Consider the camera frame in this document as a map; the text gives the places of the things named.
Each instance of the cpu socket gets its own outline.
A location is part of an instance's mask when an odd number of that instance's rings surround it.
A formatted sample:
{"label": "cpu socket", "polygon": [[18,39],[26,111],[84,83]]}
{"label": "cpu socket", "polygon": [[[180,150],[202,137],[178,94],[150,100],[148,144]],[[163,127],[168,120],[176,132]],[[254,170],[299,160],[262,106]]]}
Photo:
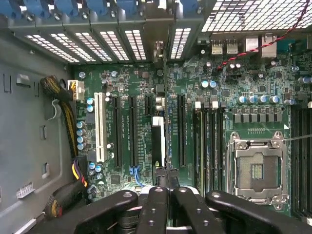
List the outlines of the cpu socket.
{"label": "cpu socket", "polygon": [[240,139],[232,133],[234,145],[234,192],[236,196],[281,210],[288,199],[286,152],[281,132],[272,139]]}

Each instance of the red wire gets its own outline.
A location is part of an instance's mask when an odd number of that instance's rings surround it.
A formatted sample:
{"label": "red wire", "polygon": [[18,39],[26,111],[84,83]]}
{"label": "red wire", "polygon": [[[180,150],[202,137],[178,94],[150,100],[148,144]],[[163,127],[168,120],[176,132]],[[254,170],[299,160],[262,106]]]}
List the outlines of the red wire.
{"label": "red wire", "polygon": [[240,54],[236,55],[235,57],[230,58],[230,59],[227,60],[227,61],[224,61],[224,62],[222,63],[221,66],[218,66],[218,70],[221,70],[223,66],[225,66],[226,64],[228,64],[230,61],[233,61],[233,60],[237,59],[238,57],[244,56],[244,55],[246,55],[246,54],[248,54],[248,53],[251,53],[251,52],[253,52],[253,51],[256,51],[256,50],[258,50],[258,49],[261,49],[261,48],[264,48],[264,47],[273,45],[274,43],[278,42],[279,40],[284,39],[285,36],[286,36],[287,34],[289,34],[291,31],[293,31],[293,30],[298,26],[299,22],[302,20],[303,16],[305,15],[305,13],[306,13],[306,11],[307,11],[307,8],[308,8],[309,3],[310,3],[310,0],[307,0],[307,1],[306,1],[306,5],[305,5],[304,8],[302,9],[301,15],[299,16],[297,22],[293,25],[292,28],[288,29],[287,32],[284,33],[282,36],[280,36],[279,38],[276,38],[274,41],[271,41],[271,42],[269,42],[269,43],[267,43],[267,44],[264,44],[264,45],[262,45],[262,46],[259,46],[259,47],[257,47],[257,48],[251,49],[251,50],[249,50],[249,51],[245,51],[245,52],[243,52],[243,53],[240,53]]}

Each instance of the blue cable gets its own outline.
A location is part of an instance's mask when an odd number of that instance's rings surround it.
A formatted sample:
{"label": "blue cable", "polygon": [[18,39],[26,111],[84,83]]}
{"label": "blue cable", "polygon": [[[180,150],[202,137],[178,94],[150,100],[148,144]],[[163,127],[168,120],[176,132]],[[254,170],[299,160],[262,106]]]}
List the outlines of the blue cable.
{"label": "blue cable", "polygon": [[142,183],[140,183],[138,180],[137,168],[135,168],[135,180],[136,180],[137,185],[144,187],[144,185]]}

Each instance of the gray metal side panel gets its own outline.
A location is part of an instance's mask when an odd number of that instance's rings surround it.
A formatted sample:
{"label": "gray metal side panel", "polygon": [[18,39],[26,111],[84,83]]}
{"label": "gray metal side panel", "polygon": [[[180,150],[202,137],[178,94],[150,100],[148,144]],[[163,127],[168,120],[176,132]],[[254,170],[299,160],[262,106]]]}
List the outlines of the gray metal side panel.
{"label": "gray metal side panel", "polygon": [[[44,95],[42,89],[39,97],[37,92],[42,77],[69,76],[64,64],[40,53],[31,55],[8,32],[0,34],[0,233],[11,234],[38,217],[51,193],[72,180],[63,118],[45,120]],[[18,74],[29,76],[30,87],[16,85]],[[44,125],[46,139],[40,138]],[[42,178],[44,163],[50,166],[47,178]],[[30,182],[36,190],[17,199],[17,190]]]}

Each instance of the green circuit board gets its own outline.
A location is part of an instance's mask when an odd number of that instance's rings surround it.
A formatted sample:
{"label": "green circuit board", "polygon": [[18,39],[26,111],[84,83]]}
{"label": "green circuit board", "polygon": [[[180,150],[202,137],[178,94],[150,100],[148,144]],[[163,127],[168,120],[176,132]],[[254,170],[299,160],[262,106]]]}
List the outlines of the green circuit board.
{"label": "green circuit board", "polygon": [[[136,100],[136,136],[137,155],[135,162],[140,165],[139,178],[143,185],[155,183],[155,168],[152,163],[152,117],[165,117],[165,111],[157,111],[154,107],[155,87],[166,83],[166,104],[168,108],[166,139],[166,161],[171,168],[179,169],[179,182],[183,186],[194,186],[201,194],[213,189],[221,189],[234,194],[235,174],[228,170],[234,167],[235,151],[229,147],[233,132],[240,139],[272,139],[276,132],[284,139],[291,137],[291,109],[284,103],[286,99],[294,99],[297,103],[305,101],[302,97],[310,95],[310,86],[298,83],[300,76],[310,74],[311,55],[304,54],[291,57],[289,54],[277,55],[277,66],[265,68],[262,64],[252,64],[252,58],[246,57],[237,62],[241,64],[239,72],[233,73],[235,80],[228,80],[226,68],[215,72],[215,68],[224,60],[222,57],[194,57],[183,63],[168,63],[167,74],[152,64],[112,64],[112,65],[84,65],[75,67],[75,79],[84,82],[85,99],[93,98],[95,92],[112,93],[120,98],[120,134],[122,148],[122,164],[116,167],[116,155],[108,151],[108,160],[103,163],[103,178],[89,177],[89,186],[96,185],[97,193],[93,201],[108,196],[120,189],[132,189],[140,193],[141,186],[137,184],[129,167],[137,166],[131,160],[131,124],[129,114],[129,97]],[[210,61],[211,69],[205,69]],[[293,66],[299,67],[294,73]],[[254,77],[251,71],[257,70],[264,77]],[[85,78],[79,78],[80,72]],[[108,80],[104,87],[102,79]],[[203,88],[203,81],[215,81],[215,88]],[[258,103],[262,95],[267,97],[266,103]],[[152,98],[152,113],[146,114],[146,96]],[[254,96],[254,103],[238,103],[239,97]],[[276,104],[269,102],[269,98],[278,96]],[[77,121],[87,123],[87,149],[80,151],[82,155],[89,155],[96,149],[95,125],[88,123],[87,105],[85,101],[77,101]],[[107,139],[114,142],[113,109],[106,108]],[[276,161],[276,171],[272,180],[280,184],[281,173],[285,174],[287,199],[290,196],[290,142],[286,144],[283,160],[286,168],[280,170],[280,160]],[[257,178],[262,174],[257,167]],[[277,211],[290,215],[290,202],[286,199],[281,209]]]}

